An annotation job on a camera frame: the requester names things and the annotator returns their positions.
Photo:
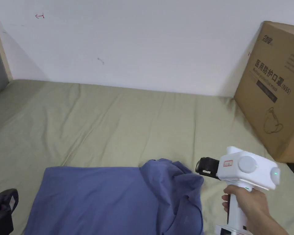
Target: mattress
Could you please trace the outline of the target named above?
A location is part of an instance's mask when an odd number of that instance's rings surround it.
[[[142,166],[149,159],[219,159],[234,145],[272,159],[231,98],[86,84],[14,80],[0,93],[0,192],[17,188],[13,213],[22,234],[43,172],[51,166]],[[294,174],[266,192],[272,216],[294,234]],[[204,233],[226,223],[226,184],[205,177]]]

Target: cardboard box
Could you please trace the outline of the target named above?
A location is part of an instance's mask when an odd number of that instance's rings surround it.
[[[294,162],[294,25],[263,23],[234,98],[270,155]]]

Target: hand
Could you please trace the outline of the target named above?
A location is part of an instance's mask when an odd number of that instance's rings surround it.
[[[256,189],[248,192],[246,189],[229,185],[224,191],[226,194],[234,194],[237,203],[247,217],[247,230],[254,235],[286,235],[288,234],[269,213],[266,195]],[[228,212],[228,195],[223,195],[224,210]]]
[[[247,218],[251,213],[263,213],[270,216],[267,198],[263,192],[254,188],[251,192],[248,192],[246,189],[235,185],[227,186],[223,192],[226,194],[234,194],[236,196],[237,203]],[[223,195],[222,199],[225,200],[222,204],[224,210],[228,212],[228,195]]]

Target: white wall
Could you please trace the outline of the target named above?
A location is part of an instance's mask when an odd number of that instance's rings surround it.
[[[15,79],[207,95],[233,96],[265,20],[294,0],[0,0]]]

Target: blue t-shirt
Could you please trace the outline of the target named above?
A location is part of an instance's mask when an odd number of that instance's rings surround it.
[[[140,168],[46,168],[25,235],[200,235],[202,183],[167,159]]]

